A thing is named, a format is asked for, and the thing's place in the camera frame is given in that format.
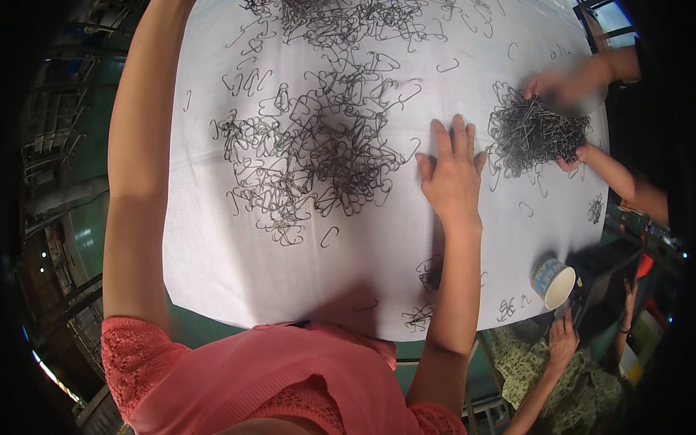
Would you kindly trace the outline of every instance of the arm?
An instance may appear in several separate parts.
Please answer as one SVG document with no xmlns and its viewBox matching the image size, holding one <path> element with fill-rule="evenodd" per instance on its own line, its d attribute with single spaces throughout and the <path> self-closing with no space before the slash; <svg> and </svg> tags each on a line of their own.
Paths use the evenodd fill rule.
<svg viewBox="0 0 696 435">
<path fill-rule="evenodd" d="M 452 126 L 454 146 L 444 126 L 432 123 L 438 144 L 436 169 L 426 156 L 416 156 L 423 193 L 445 228 L 445 258 L 425 348 L 406 403 L 435 403 L 460 416 L 481 293 L 478 196 L 486 155 L 481 152 L 474 158 L 473 125 L 465 127 L 457 115 Z"/>
<path fill-rule="evenodd" d="M 568 307 L 564 318 L 553 322 L 549 331 L 548 347 L 551 351 L 551 358 L 544 374 L 522 401 L 510 422 L 510 426 L 503 435 L 524 435 L 532 428 L 548 395 L 561 379 L 566 366 L 578 348 L 578 343 L 580 343 L 580 338 L 573 330 L 573 317 L 570 307 Z"/>
<path fill-rule="evenodd" d="M 640 66 L 634 47 L 623 47 L 606 53 L 596 53 L 578 64 L 570 75 L 559 75 L 544 70 L 534 76 L 525 89 L 524 98 L 556 90 L 558 97 L 567 104 L 596 89 L 619 80 L 639 80 Z"/>
<path fill-rule="evenodd" d="M 574 164 L 559 159 L 556 161 L 558 166 L 568 172 L 585 162 L 632 208 L 648 213 L 650 217 L 665 225 L 670 224 L 665 192 L 646 180 L 634 177 L 624 165 L 591 143 L 578 147 L 576 154 L 578 160 Z"/>
<path fill-rule="evenodd" d="M 133 35 L 109 130 L 104 317 L 168 329 L 162 278 L 169 136 L 179 51 L 193 0 L 152 0 Z"/>
<path fill-rule="evenodd" d="M 626 288 L 626 312 L 619 322 L 619 328 L 616 330 L 616 335 L 614 335 L 614 340 L 612 340 L 611 346 L 607 351 L 607 361 L 606 369 L 609 373 L 618 374 L 619 373 L 619 363 L 621 362 L 622 356 L 624 356 L 624 349 L 626 348 L 626 337 L 628 337 L 628 330 L 631 329 L 631 320 L 633 319 L 633 307 L 635 306 L 635 295 L 638 293 L 638 282 L 635 282 L 631 287 L 627 280 L 624 280 L 624 287 Z"/>
</svg>

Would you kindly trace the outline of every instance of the wrist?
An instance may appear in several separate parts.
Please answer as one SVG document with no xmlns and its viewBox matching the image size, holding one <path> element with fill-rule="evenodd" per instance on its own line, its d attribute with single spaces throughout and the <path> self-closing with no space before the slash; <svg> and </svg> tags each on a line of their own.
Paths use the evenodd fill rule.
<svg viewBox="0 0 696 435">
<path fill-rule="evenodd" d="M 458 221 L 458 222 L 443 222 L 445 230 L 445 240 L 461 241 L 461 242 L 478 242 L 481 243 L 481 234 L 483 233 L 483 225 L 481 219 L 478 221 Z"/>
<path fill-rule="evenodd" d="M 633 320 L 633 311 L 627 310 L 627 311 L 626 311 L 626 314 L 624 314 L 624 318 L 623 318 L 623 320 L 622 320 L 622 322 L 621 322 L 621 323 L 622 323 L 622 326 L 623 326 L 625 329 L 630 328 L 630 327 L 631 327 L 631 320 Z"/>
<path fill-rule="evenodd" d="M 563 375 L 563 372 L 565 372 L 566 366 L 568 366 L 568 361 L 556 360 L 552 358 L 548 360 L 548 365 L 546 366 L 546 371 L 544 374 L 558 380 Z"/>
<path fill-rule="evenodd" d="M 603 53 L 594 54 L 590 57 L 593 62 L 593 71 L 596 73 L 597 86 L 609 86 L 614 81 L 611 65 Z"/>
</svg>

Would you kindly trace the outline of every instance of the paper cup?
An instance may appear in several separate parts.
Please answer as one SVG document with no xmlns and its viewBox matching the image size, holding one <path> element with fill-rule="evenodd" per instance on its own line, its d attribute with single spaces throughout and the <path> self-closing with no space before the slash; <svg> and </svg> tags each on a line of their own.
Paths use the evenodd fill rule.
<svg viewBox="0 0 696 435">
<path fill-rule="evenodd" d="M 532 288 L 549 310 L 555 310 L 568 299 L 575 285 L 575 269 L 555 258 L 544 258 L 532 270 Z"/>
</svg>

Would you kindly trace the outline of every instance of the light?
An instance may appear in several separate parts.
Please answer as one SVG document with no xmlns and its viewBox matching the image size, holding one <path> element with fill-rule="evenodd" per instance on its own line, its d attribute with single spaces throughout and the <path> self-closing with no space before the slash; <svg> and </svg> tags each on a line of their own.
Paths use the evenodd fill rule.
<svg viewBox="0 0 696 435">
<path fill-rule="evenodd" d="M 63 391 L 65 391 L 65 394 L 70 396 L 70 399 L 73 399 L 74 401 L 80 403 L 82 406 L 87 406 L 87 403 L 85 403 L 84 400 L 82 400 L 78 395 L 74 394 L 68 387 L 65 386 L 63 382 L 58 380 L 55 374 L 41 361 L 41 358 L 39 358 L 39 355 L 36 354 L 35 351 L 31 351 L 31 354 L 34 356 L 34 359 L 36 360 L 37 363 L 39 363 L 39 366 L 41 367 L 41 370 L 43 370 L 46 375 Z"/>
</svg>

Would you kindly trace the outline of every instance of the person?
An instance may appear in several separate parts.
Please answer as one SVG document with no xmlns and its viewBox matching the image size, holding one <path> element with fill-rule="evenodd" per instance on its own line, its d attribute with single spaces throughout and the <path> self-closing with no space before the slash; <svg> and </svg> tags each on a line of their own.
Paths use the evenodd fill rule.
<svg viewBox="0 0 696 435">
<path fill-rule="evenodd" d="M 493 365 L 505 379 L 503 397 L 516 409 L 504 435 L 597 434 L 622 413 L 630 387 L 621 380 L 619 362 L 638 284 L 625 280 L 624 286 L 624 316 L 601 367 L 589 349 L 577 351 L 570 307 L 551 325 L 548 344 L 533 320 L 489 331 Z"/>
<path fill-rule="evenodd" d="M 637 82 L 619 84 L 623 81 Z M 609 87 L 611 155 L 586 141 L 576 151 L 577 161 L 558 159 L 558 166 L 570 172 L 582 163 L 589 165 L 623 199 L 616 202 L 647 213 L 669 226 L 673 237 L 686 239 L 686 170 L 674 145 L 670 105 L 661 86 L 637 39 L 635 46 L 593 54 L 566 77 L 538 74 L 527 85 L 524 98 L 553 91 L 559 105 L 572 106 L 582 96 Z"/>
<path fill-rule="evenodd" d="M 404 399 L 393 343 L 325 324 L 262 325 L 191 350 L 171 342 L 162 271 L 177 62 L 194 0 L 151 0 L 123 69 L 109 132 L 102 362 L 139 434 L 463 434 L 480 302 L 485 154 L 473 125 L 432 122 L 435 167 L 416 157 L 442 220 L 442 283 Z"/>
</svg>

